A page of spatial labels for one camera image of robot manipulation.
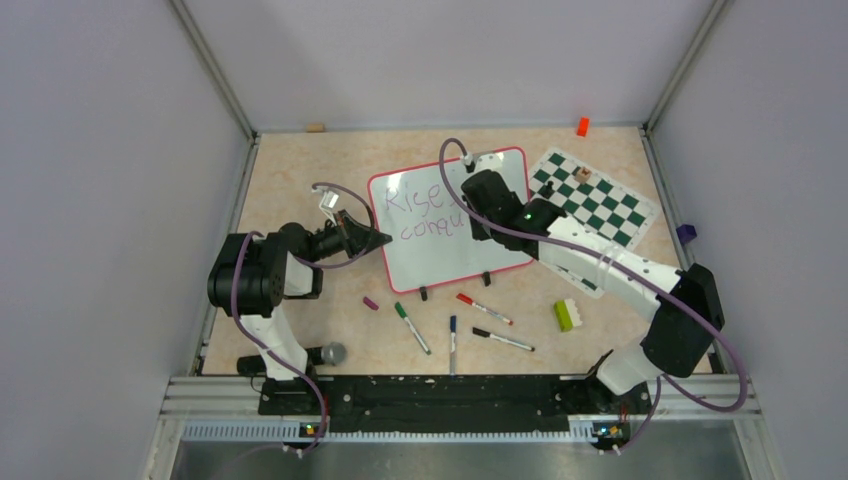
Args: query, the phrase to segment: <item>purple cube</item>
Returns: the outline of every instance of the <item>purple cube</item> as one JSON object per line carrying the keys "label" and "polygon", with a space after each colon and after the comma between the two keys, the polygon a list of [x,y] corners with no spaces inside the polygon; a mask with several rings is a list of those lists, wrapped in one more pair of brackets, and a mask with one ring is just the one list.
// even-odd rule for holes
{"label": "purple cube", "polygon": [[698,232],[695,231],[695,227],[693,225],[689,225],[688,223],[684,223],[683,225],[677,227],[677,238],[680,239],[681,245],[686,245],[691,242],[698,236]]}

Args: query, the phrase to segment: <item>red marker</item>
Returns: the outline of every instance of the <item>red marker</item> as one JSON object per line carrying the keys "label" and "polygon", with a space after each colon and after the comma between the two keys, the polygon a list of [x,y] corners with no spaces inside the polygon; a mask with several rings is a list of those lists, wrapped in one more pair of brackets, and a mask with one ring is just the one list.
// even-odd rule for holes
{"label": "red marker", "polygon": [[500,313],[498,313],[494,310],[489,310],[488,308],[484,307],[483,305],[480,305],[479,303],[475,302],[474,300],[471,300],[471,297],[469,297],[468,295],[464,295],[464,294],[460,293],[456,296],[456,298],[458,298],[458,299],[462,300],[463,302],[471,305],[472,307],[476,307],[476,308],[479,308],[480,310],[483,310],[484,312],[488,313],[489,315],[491,315],[491,316],[493,316],[497,319],[502,320],[507,325],[512,325],[512,320],[504,317],[503,315],[501,315]]}

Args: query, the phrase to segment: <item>metal frame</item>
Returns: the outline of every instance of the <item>metal frame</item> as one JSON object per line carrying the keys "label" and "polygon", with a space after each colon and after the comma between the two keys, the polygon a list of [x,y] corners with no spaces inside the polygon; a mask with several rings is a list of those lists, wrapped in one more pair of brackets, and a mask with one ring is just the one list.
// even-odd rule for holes
{"label": "metal frame", "polygon": [[[253,172],[253,166],[259,146],[259,134],[253,129],[247,115],[239,103],[233,89],[224,76],[220,65],[215,60],[209,46],[203,38],[191,13],[186,7],[184,0],[167,0],[176,18],[185,31],[189,43],[197,54],[197,58],[210,77],[213,85],[218,91],[222,102],[228,108],[234,120],[238,123],[242,132],[251,143],[245,160],[242,175],[238,178],[238,188],[233,200],[233,209],[229,214],[227,232],[235,231],[241,217],[242,207],[247,195],[247,188]],[[732,4],[732,0],[714,0],[710,6],[703,22],[695,33],[686,53],[669,79],[657,105],[651,112],[648,120],[641,126],[645,153],[654,182],[659,192],[663,210],[668,219],[669,229],[674,241],[675,251],[681,265],[686,267],[695,261],[694,253],[689,247],[683,246],[677,240],[675,227],[681,223],[679,209],[669,186],[663,162],[653,139],[653,132],[662,121],[669,105],[680,85],[691,73],[692,67],[703,50],[711,35],[715,31],[718,21],[726,14]],[[212,324],[215,319],[215,309],[208,302],[202,313],[202,330],[198,339],[198,348],[192,357],[192,367],[188,369],[189,375],[193,375],[198,366],[197,360],[202,358]],[[730,365],[726,358],[725,365]],[[573,379],[573,376],[563,376],[563,380]],[[735,398],[738,392],[738,380],[733,374],[694,375],[689,379],[681,381],[681,384],[696,395],[703,396],[715,403],[728,403]],[[743,458],[747,463],[748,471],[752,480],[784,479],[783,466],[779,455],[768,433],[767,426],[760,410],[759,402],[753,388],[747,402],[742,409],[731,414],[721,414],[704,409],[678,394],[675,390],[665,385],[666,393],[663,394],[658,406],[654,421],[702,421],[702,420],[727,420],[734,422],[739,444],[741,445]],[[650,391],[654,392],[654,386],[649,385]],[[149,480],[168,479],[176,461],[180,439],[185,432],[194,436],[207,435],[206,440],[227,439],[229,441],[270,441],[285,440],[285,435],[291,435],[295,422],[317,421],[315,417],[261,417],[257,413],[260,393],[252,388],[249,379],[236,376],[204,376],[204,377],[174,377],[171,379],[165,393],[159,416],[159,423],[151,444],[148,463],[144,478]],[[632,416],[636,420],[644,416]],[[573,416],[577,425],[580,422],[591,421],[614,421],[617,417],[608,415],[584,415]],[[229,428],[218,430],[216,427]],[[242,430],[239,426],[259,427]],[[267,430],[266,427],[276,426],[276,430]],[[451,441],[463,441],[463,436],[453,436]],[[474,436],[465,440],[474,442],[499,442],[499,441],[540,441],[561,442],[575,441],[574,432],[567,435],[536,435],[521,434],[518,436]],[[430,439],[425,437],[408,437],[393,434],[369,435],[365,437],[338,436],[329,432],[328,441],[441,441],[441,438]]]}

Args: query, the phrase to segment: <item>white wall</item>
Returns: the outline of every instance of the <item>white wall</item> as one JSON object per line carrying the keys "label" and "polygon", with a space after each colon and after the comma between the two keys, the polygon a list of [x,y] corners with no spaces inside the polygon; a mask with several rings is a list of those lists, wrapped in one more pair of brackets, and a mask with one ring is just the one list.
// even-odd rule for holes
{"label": "white wall", "polygon": [[845,478],[848,3],[736,2],[657,133],[791,478]]}
{"label": "white wall", "polygon": [[165,1],[3,2],[0,478],[138,478],[244,154]]}
{"label": "white wall", "polygon": [[189,0],[259,130],[640,122],[710,0]]}

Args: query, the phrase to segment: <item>beige table surface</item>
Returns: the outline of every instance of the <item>beige table surface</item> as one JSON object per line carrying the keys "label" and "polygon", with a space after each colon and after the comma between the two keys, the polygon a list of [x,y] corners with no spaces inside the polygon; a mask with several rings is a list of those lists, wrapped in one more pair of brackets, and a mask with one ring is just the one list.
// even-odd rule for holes
{"label": "beige table surface", "polygon": [[[338,183],[367,199],[366,182],[372,175],[436,161],[441,142],[450,136],[462,140],[469,151],[520,146],[527,153],[528,167],[549,147],[557,146],[659,204],[635,127],[592,128],[586,138],[563,128],[273,134],[261,138],[239,231],[276,231],[288,222],[299,222],[310,230],[319,228],[325,217],[317,208],[319,196],[310,193],[312,182]],[[449,150],[449,156],[457,154]],[[367,223],[358,202],[343,196],[340,205]],[[636,252],[677,265],[664,216],[653,224]],[[346,258],[339,254],[324,263]],[[511,317],[515,325],[508,327],[461,303],[455,298],[459,292]],[[365,295],[380,305],[379,311],[363,305]],[[489,287],[483,287],[480,279],[470,279],[430,289],[429,296],[423,302],[417,293],[392,292],[382,255],[374,251],[346,268],[325,271],[319,299],[283,301],[278,308],[284,309],[301,345],[337,341],[347,347],[344,364],[319,368],[328,374],[446,374],[452,314],[459,319],[460,374],[582,373],[609,349],[642,336],[648,327],[613,295],[593,300],[535,262],[494,274]],[[559,331],[552,310],[554,302],[563,298],[575,299],[584,323],[568,333]],[[398,317],[393,308],[398,300],[432,355],[424,354]],[[535,346],[536,351],[476,337],[472,326],[514,337]],[[238,357],[256,353],[233,320],[219,310],[203,373],[233,374]],[[698,371],[709,371],[706,362],[701,362]]]}

